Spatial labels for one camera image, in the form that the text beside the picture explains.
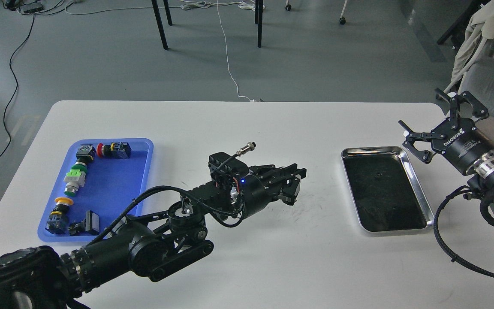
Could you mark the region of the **black right-side robot arm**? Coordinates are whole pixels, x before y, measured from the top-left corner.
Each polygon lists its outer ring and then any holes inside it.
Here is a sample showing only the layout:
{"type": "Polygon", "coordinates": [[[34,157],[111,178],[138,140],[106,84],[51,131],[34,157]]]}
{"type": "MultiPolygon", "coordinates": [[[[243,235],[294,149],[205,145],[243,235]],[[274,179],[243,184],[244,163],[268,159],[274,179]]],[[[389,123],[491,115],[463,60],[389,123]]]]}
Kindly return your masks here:
{"type": "Polygon", "coordinates": [[[461,258],[441,237],[438,220],[445,206],[456,196],[466,200],[480,201],[479,211],[483,219],[494,227],[494,141],[477,128],[477,121],[489,117],[488,109],[470,92],[449,96],[439,88],[437,97],[449,104],[449,115],[430,132],[415,132],[403,121],[405,129],[404,147],[424,164],[429,164],[433,156],[441,155],[463,176],[471,176],[463,185],[441,202],[435,213],[434,235],[441,249],[450,256],[452,262],[474,272],[494,278],[494,273],[461,258]]]}

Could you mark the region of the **black left-side robot arm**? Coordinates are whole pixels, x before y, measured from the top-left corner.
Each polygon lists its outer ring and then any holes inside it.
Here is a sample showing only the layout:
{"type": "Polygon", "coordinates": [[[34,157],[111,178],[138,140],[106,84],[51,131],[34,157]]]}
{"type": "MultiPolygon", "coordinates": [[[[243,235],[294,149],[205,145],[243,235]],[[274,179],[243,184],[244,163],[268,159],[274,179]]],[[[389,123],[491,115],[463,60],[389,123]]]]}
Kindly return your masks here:
{"type": "Polygon", "coordinates": [[[158,282],[211,254],[206,215],[235,227],[271,202],[294,205],[307,170],[238,160],[255,146],[210,155],[211,180],[192,190],[149,188],[70,254],[43,245],[0,256],[0,309],[84,309],[77,298],[129,271],[158,282]]]}

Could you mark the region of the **black cylindrical left-side gripper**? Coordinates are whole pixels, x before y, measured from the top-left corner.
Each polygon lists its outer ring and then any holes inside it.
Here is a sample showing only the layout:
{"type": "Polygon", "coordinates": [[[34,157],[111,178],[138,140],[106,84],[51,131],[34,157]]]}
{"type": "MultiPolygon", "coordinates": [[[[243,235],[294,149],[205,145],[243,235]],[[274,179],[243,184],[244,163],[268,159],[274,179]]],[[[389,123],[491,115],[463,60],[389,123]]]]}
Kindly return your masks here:
{"type": "Polygon", "coordinates": [[[300,191],[301,179],[306,174],[306,168],[299,169],[297,164],[286,167],[273,164],[252,166],[251,174],[239,180],[237,201],[242,207],[240,216],[251,217],[278,200],[293,206],[300,191]]]}

